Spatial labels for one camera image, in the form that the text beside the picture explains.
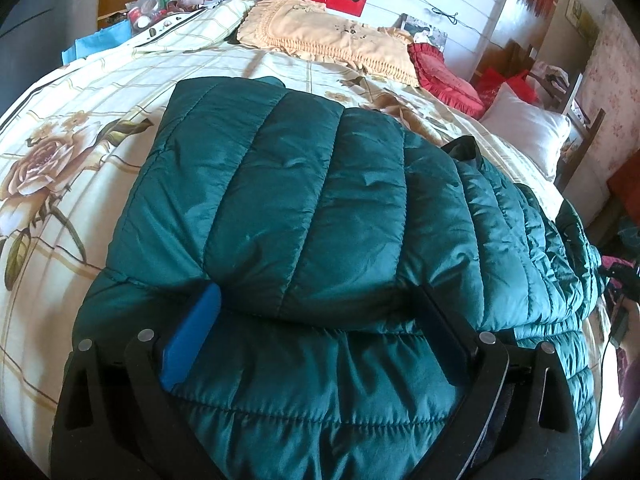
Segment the wooden chair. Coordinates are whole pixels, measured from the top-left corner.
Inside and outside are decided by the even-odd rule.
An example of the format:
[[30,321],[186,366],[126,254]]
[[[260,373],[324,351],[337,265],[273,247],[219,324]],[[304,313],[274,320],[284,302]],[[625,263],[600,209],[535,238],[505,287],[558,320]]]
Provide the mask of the wooden chair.
[[521,62],[521,68],[528,70],[526,79],[533,84],[537,100],[545,110],[565,115],[570,122],[570,133],[561,148],[555,186],[563,192],[574,177],[591,144],[599,132],[605,118],[605,110],[600,108],[596,116],[590,118],[578,102],[578,91],[584,81],[584,74],[575,78],[564,77],[559,68],[537,60],[533,46],[513,52],[513,61]]

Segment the red heart-shaped cushion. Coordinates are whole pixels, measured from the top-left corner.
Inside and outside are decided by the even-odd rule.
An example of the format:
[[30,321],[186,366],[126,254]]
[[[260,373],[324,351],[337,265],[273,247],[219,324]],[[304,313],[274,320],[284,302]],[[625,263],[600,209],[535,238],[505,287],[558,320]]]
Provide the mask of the red heart-shaped cushion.
[[454,74],[444,55],[430,44],[409,44],[410,61],[420,87],[447,106],[474,119],[480,119],[486,106],[472,84]]

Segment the grey wardrobe cabinet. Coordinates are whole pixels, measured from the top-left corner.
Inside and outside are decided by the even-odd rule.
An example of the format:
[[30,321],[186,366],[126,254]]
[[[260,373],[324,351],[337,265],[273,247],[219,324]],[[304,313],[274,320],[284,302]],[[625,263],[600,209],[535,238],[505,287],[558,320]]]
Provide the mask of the grey wardrobe cabinet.
[[1,109],[62,65],[62,52],[96,31],[99,0],[17,0],[1,24]]

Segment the white square pillow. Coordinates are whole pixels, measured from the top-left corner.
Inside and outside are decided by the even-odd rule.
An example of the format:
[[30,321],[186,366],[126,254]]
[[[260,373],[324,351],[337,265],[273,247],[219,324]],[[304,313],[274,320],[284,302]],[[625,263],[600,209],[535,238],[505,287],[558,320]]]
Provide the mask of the white square pillow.
[[565,115],[526,103],[505,82],[480,123],[527,156],[548,181],[555,179],[561,148],[570,133]]

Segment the floral cream bed sheet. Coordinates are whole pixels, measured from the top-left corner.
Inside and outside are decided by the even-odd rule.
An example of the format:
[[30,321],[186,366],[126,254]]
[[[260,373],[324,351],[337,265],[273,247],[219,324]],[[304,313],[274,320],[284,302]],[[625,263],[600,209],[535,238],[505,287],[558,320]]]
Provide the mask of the floral cream bed sheet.
[[[346,107],[377,110],[431,144],[470,136],[511,181],[567,202],[536,165],[478,120],[422,89],[224,40],[207,10],[170,32],[73,62],[32,85],[1,119],[1,416],[47,468],[54,414],[78,311],[104,269],[115,226],[149,156],[176,85],[204,77],[272,77]],[[596,345],[582,333],[596,402]]]

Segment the framed photo at headboard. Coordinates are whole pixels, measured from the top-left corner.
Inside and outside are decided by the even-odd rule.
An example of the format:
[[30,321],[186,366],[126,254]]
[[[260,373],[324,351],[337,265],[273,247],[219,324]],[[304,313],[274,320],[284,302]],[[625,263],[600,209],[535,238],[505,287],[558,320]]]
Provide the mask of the framed photo at headboard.
[[402,30],[408,32],[415,44],[429,44],[440,53],[445,51],[448,35],[435,25],[418,20],[407,13],[401,14],[399,24]]

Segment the bedside clutter of bottles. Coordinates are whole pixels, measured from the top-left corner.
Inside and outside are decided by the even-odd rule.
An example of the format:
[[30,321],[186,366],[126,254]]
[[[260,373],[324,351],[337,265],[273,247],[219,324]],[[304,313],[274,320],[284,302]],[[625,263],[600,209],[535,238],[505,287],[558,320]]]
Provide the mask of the bedside clutter of bottles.
[[144,32],[166,15],[179,11],[176,0],[137,0],[126,4],[126,17],[134,35]]

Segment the dark green puffer jacket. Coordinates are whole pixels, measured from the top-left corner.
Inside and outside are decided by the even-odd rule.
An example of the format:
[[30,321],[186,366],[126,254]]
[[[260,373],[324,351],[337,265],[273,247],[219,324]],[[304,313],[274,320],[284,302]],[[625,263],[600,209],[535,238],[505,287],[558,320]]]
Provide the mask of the dark green puffer jacket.
[[222,310],[180,415],[231,479],[402,479],[462,392],[405,298],[559,352],[588,454],[596,402],[582,323],[600,257],[574,207],[547,214],[462,136],[431,144],[377,110],[272,77],[172,92],[75,321],[112,356],[166,330],[198,285]]

